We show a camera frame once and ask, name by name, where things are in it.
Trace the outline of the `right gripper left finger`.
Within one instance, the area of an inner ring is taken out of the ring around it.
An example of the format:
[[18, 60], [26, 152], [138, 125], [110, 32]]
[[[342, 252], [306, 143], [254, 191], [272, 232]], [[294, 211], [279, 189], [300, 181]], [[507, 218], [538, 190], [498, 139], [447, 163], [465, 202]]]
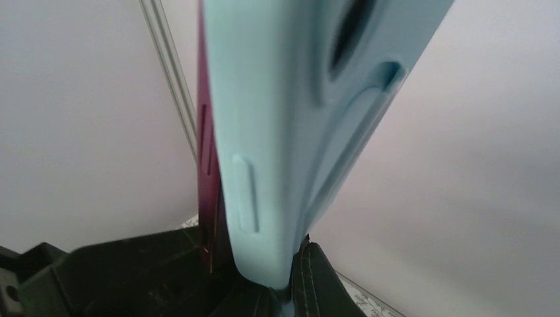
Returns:
[[187, 227], [65, 252], [1, 249], [2, 316], [278, 316], [265, 287], [234, 264], [209, 273]]

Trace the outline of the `dark red phone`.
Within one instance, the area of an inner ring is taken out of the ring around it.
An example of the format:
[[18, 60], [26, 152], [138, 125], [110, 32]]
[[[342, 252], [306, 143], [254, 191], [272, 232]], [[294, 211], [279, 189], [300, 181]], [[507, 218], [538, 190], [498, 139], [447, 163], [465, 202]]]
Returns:
[[232, 260], [207, 68], [203, 1], [198, 2], [197, 186], [201, 257], [209, 273]]

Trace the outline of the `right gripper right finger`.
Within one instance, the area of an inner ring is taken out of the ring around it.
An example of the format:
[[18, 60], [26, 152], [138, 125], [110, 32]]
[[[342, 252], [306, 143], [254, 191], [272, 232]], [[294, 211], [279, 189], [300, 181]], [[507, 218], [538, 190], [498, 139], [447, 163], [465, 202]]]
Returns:
[[320, 245], [306, 236], [293, 258], [291, 294], [296, 316], [365, 317]]

